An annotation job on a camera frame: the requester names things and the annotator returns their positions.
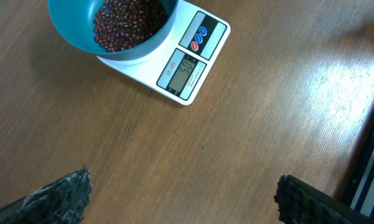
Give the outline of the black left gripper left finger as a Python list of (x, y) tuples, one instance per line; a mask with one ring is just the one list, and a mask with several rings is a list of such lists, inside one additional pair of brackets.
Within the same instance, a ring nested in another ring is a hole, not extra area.
[(78, 224), (90, 203), (91, 170), (83, 167), (0, 208), (0, 223)]

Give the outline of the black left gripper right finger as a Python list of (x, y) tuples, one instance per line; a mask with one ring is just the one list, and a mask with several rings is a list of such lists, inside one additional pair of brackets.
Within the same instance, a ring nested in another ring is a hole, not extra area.
[(274, 201), (285, 224), (374, 224), (374, 219), (289, 174), (279, 178)]

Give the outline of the scooped red beans portion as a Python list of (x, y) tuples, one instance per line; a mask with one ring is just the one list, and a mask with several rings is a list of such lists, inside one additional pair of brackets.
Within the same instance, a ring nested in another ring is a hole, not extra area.
[(94, 41), (107, 52), (120, 52), (150, 39), (166, 23), (158, 0), (106, 0), (95, 14)]

